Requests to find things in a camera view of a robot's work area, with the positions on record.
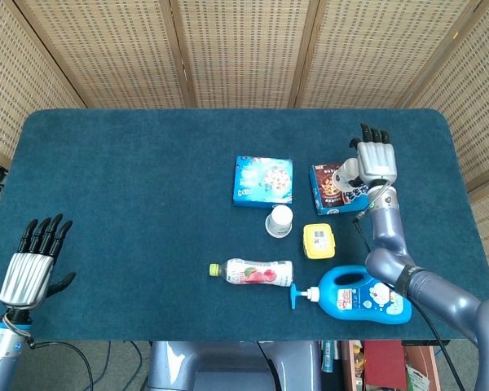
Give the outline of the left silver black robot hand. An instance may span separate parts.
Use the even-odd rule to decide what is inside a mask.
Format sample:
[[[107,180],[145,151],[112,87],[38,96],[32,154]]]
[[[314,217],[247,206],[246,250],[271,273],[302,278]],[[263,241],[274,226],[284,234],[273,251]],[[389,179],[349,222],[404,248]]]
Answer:
[[[8,309],[33,310],[45,299],[65,290],[76,278],[68,273],[57,283],[51,274],[58,260],[71,220],[61,213],[42,221],[32,220],[24,229],[12,255],[0,290],[0,302]]]

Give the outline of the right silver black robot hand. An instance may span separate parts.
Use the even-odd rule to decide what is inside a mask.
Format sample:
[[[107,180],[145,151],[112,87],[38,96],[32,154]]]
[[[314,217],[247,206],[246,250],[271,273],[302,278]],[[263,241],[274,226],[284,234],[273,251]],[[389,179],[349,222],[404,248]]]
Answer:
[[[389,133],[365,123],[361,123],[360,128],[362,138],[353,138],[350,141],[350,147],[356,150],[357,156],[354,158],[355,176],[348,183],[353,187],[361,184],[369,188],[392,186],[398,174]]]

